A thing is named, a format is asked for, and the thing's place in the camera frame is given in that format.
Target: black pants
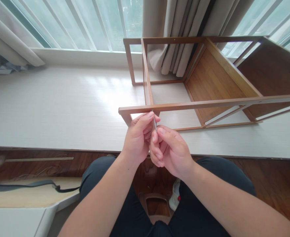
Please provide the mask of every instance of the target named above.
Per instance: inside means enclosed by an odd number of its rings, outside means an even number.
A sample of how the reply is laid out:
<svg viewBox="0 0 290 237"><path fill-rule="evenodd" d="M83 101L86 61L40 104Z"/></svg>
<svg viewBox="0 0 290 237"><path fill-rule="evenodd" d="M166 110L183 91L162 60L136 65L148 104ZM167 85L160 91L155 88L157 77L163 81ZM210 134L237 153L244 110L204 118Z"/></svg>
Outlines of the black pants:
<svg viewBox="0 0 290 237"><path fill-rule="evenodd" d="M80 201L96 186L114 161L115 157L105 156L91 163L83 175ZM211 156L197 163L222 180L255 196L252 182L229 160ZM152 225L132 185L110 236L229 236L182 181L179 192L181 201L169 225L161 221Z"/></svg>

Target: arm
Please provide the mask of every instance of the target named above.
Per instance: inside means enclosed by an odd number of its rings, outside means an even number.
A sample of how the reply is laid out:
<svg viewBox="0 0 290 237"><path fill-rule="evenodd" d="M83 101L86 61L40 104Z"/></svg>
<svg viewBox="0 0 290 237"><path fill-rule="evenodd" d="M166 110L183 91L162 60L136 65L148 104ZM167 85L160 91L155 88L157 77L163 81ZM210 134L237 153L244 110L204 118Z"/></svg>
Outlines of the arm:
<svg viewBox="0 0 290 237"><path fill-rule="evenodd" d="M131 122L121 154L100 182L74 209L59 236L109 236L131 187L135 172L149 150L154 113Z"/></svg>
<svg viewBox="0 0 290 237"><path fill-rule="evenodd" d="M290 236L290 221L258 198L223 181L192 160L176 131L152 133L151 159L188 185L231 236Z"/></svg>

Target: bamboo shelf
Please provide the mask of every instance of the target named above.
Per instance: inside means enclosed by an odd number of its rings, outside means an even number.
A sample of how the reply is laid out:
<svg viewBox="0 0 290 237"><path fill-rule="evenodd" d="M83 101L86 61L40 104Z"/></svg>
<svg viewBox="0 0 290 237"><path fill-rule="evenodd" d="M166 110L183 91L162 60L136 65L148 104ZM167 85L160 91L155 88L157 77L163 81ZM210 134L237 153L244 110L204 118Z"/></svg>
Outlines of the bamboo shelf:
<svg viewBox="0 0 290 237"><path fill-rule="evenodd" d="M194 109L201 126L176 129L178 131L254 124L290 112L288 109L257 119L290 106L290 51L275 44L267 37L140 38L124 39L123 42L132 84L144 86L146 102L144 106L119 108L119 114L128 126L132 121L131 114L146 113L152 109L157 115L162 111ZM220 42L251 42L251 44L232 63L215 46L214 43ZM149 44L183 43L198 44L183 78L180 80L150 81L147 66L147 46ZM260 43L259 47L238 65L257 43ZM142 45L143 82L135 82L131 44ZM184 83L191 102L154 104L151 85L166 83ZM206 124L232 106L238 106L238 108ZM249 122L213 125L241 110L248 117Z"/></svg>

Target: hand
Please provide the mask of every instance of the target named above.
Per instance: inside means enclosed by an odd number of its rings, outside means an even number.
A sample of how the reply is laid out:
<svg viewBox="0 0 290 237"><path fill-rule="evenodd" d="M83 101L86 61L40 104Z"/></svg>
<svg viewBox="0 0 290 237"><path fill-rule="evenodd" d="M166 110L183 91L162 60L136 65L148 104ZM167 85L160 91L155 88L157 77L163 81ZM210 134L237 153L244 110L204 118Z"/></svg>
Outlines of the hand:
<svg viewBox="0 0 290 237"><path fill-rule="evenodd" d="M133 119L126 133L122 154L137 166L147 157L154 116L159 122L160 118L152 111Z"/></svg>
<svg viewBox="0 0 290 237"><path fill-rule="evenodd" d="M193 167L188 145L180 134L166 126L157 127L158 134L152 132L150 153L152 162L157 167L166 169L177 178L184 180Z"/></svg>

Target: forearm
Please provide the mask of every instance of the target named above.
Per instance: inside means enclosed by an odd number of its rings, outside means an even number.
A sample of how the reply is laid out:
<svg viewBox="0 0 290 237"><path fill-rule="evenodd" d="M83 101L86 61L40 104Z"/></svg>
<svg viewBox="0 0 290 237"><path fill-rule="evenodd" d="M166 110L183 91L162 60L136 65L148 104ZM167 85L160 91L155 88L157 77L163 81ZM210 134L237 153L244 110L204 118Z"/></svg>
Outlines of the forearm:
<svg viewBox="0 0 290 237"><path fill-rule="evenodd" d="M100 182L75 208L59 236L109 236L138 168L120 154Z"/></svg>
<svg viewBox="0 0 290 237"><path fill-rule="evenodd" d="M194 163L183 180L231 236L290 236L290 221Z"/></svg>

